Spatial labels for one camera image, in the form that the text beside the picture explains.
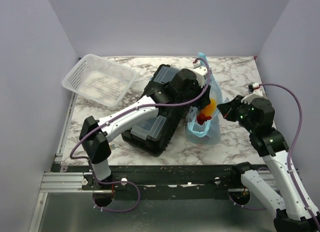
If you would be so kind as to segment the light blue plastic bag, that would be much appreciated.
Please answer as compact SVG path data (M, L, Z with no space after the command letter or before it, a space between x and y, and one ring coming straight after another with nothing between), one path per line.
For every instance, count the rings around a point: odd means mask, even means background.
M213 75L210 76L210 85L209 97L215 99L216 105L225 102L221 88ZM190 107L186 115L185 135L187 140L194 144L217 144L221 139L218 109L216 108L212 119L206 121L203 125L197 123L196 118L199 113L202 113L202 111L196 107Z

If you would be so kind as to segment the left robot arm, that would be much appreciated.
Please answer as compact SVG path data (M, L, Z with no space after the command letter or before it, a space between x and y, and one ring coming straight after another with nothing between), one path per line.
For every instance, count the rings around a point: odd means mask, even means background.
M128 135L132 143L149 153L162 154L185 111L210 103L210 81L211 71L204 67L181 69L166 83L152 79L129 107L100 119L87 117L79 144L95 173L94 184L99 189L110 186L109 143L119 135Z

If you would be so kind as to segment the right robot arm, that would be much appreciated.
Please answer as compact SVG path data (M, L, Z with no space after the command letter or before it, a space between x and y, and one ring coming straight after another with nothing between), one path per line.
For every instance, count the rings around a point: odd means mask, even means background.
M273 127L275 110L271 102L256 97L247 102L238 95L217 109L227 121L238 122L249 132L249 140L274 177L276 192L248 162L232 167L230 182L246 187L273 217L276 231L319 231L320 211L303 188L284 136Z

